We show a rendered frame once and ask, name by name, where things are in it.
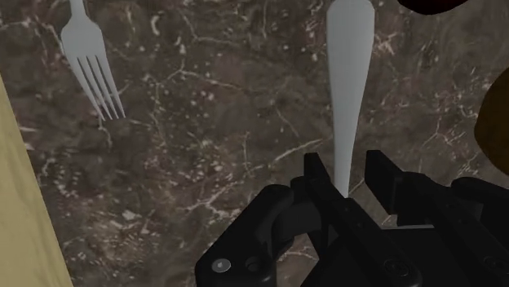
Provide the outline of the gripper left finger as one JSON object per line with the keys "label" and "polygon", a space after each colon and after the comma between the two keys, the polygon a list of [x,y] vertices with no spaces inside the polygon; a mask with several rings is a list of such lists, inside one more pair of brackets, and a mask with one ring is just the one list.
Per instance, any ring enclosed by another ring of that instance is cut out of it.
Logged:
{"label": "gripper left finger", "polygon": [[316,238],[319,261],[301,287],[346,287],[359,270],[372,287],[422,287],[418,267],[331,183],[317,153],[291,186],[270,184],[195,265],[197,287],[277,287],[277,260],[297,235]]}

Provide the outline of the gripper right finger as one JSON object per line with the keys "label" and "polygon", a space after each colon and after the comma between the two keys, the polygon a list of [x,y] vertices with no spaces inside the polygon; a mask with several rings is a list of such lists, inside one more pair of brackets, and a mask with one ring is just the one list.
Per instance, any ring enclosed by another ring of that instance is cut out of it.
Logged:
{"label": "gripper right finger", "polygon": [[366,152],[365,182],[389,214],[428,221],[471,287],[509,287],[509,190],[472,177],[442,186]]}

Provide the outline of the brown round object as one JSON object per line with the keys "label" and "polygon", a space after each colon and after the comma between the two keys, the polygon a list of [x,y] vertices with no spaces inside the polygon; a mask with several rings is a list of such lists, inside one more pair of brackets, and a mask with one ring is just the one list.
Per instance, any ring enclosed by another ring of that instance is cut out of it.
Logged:
{"label": "brown round object", "polygon": [[474,135],[489,161],[509,176],[509,67],[487,90],[476,119]]}

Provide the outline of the grey metal cutlery piece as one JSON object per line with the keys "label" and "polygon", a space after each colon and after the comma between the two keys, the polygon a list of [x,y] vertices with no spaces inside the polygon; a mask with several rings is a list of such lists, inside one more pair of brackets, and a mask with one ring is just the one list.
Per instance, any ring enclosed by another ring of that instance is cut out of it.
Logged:
{"label": "grey metal cutlery piece", "polygon": [[334,0],[326,15],[326,47],[334,133],[334,186],[348,196],[352,153],[374,43],[370,0]]}

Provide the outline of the dark red round object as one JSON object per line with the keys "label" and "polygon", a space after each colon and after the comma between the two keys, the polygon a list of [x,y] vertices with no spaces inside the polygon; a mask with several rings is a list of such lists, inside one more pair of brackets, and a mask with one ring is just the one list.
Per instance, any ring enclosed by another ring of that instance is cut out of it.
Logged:
{"label": "dark red round object", "polygon": [[397,0],[403,7],[421,15],[450,11],[468,0]]}

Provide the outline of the grey metal fork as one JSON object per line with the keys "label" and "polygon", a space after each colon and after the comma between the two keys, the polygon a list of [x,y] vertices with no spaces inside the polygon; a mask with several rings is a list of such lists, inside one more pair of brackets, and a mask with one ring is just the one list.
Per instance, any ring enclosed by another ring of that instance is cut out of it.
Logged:
{"label": "grey metal fork", "polygon": [[100,27],[86,14],[83,0],[69,0],[71,16],[60,45],[74,76],[101,119],[125,116],[109,66]]}

